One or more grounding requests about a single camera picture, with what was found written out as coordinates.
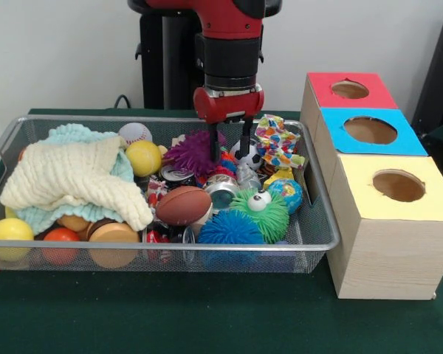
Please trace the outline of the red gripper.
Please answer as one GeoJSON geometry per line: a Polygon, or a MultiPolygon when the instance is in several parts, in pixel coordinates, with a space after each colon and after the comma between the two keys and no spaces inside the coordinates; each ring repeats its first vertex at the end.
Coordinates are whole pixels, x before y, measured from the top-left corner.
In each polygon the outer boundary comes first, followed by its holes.
{"type": "Polygon", "coordinates": [[[220,159],[218,124],[232,117],[245,117],[240,138],[239,158],[250,152],[250,134],[253,117],[264,104],[264,91],[256,83],[251,89],[241,91],[217,91],[211,88],[198,87],[193,94],[193,104],[200,119],[208,123],[210,134],[210,159],[220,159]]]}

